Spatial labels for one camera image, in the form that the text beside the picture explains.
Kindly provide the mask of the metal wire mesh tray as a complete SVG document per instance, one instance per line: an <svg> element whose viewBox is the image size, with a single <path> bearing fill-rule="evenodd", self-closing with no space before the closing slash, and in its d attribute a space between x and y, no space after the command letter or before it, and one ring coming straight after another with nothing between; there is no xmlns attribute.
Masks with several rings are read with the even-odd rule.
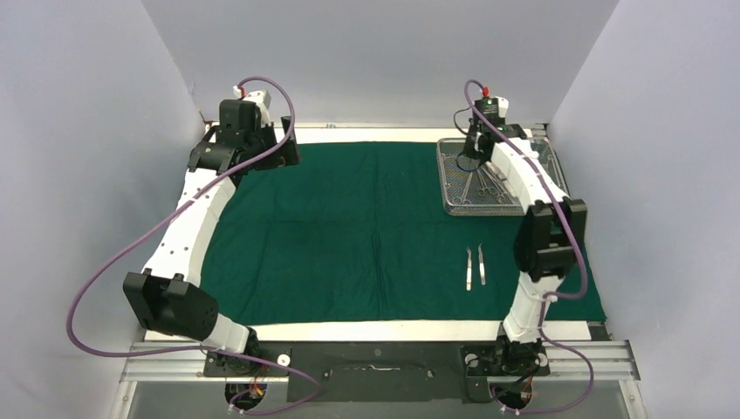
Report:
<svg viewBox="0 0 740 419"><path fill-rule="evenodd" d="M510 139L509 142L499 143L493 159L484 163L462 156L464 142L462 138L443 138L436 144L443 208L451 216L523 216L526 205L520 199L526 197L529 190L535 198L547 200L549 196L530 164L516 163L521 153L535 163L556 198L573 198L565 183L558 157L548 141ZM480 168L486 169L504 190L505 203L497 204L491 197L477 194L480 183L476 172ZM471 204L453 205L451 200L461 193L469 172L473 173L469 188Z"/></svg>

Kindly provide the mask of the dark green surgical cloth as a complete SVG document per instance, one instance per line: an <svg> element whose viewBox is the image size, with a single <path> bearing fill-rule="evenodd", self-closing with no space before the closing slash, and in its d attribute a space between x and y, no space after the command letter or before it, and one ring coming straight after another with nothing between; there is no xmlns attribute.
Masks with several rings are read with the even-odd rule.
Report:
<svg viewBox="0 0 740 419"><path fill-rule="evenodd" d="M245 176L220 216L201 287L223 314L249 326L508 314L520 221L449 215L434 144L313 144L301 154L297 166Z"/></svg>

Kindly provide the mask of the steel tweezers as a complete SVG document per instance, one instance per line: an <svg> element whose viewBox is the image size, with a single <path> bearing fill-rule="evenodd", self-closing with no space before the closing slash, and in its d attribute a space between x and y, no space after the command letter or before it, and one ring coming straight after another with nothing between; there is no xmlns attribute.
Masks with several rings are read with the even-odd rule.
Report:
<svg viewBox="0 0 740 419"><path fill-rule="evenodd" d="M478 270L479 270L480 284L481 286L485 286L486 285L486 272L485 272L485 263L484 263L482 243L480 243L477 246L477 254L478 254Z"/></svg>
<svg viewBox="0 0 740 419"><path fill-rule="evenodd" d="M466 266L466 279L465 279L465 290L470 292L472 289L472 250L470 247L466 248L467 251L467 266Z"/></svg>

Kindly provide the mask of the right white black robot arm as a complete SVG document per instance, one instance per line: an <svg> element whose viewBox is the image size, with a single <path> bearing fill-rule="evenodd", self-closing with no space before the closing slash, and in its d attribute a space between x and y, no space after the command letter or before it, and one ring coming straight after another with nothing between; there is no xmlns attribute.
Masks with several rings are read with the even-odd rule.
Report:
<svg viewBox="0 0 740 419"><path fill-rule="evenodd" d="M513 246L517 289L492 353L504 374L536 372L545 366L544 323L550 306L587 293L586 204L569 197L551 179L530 142L515 128L475 117L463 153L497 171L523 209Z"/></svg>

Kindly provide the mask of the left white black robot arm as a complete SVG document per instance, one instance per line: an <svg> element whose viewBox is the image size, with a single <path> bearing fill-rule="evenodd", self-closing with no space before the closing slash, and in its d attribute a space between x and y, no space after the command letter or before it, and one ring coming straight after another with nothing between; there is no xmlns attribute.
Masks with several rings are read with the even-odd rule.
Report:
<svg viewBox="0 0 740 419"><path fill-rule="evenodd" d="M217 359L236 374L260 368L254 329L221 313L216 299L201 288L202 266L216 226L242 179L251 170L299 163L295 140L275 153L238 169L277 145L265 91L223 100L219 120L191 150L179 205L180 215L168 222L162 240L140 273L127 274L123 292L140 325L149 332L189 338L219 348Z"/></svg>

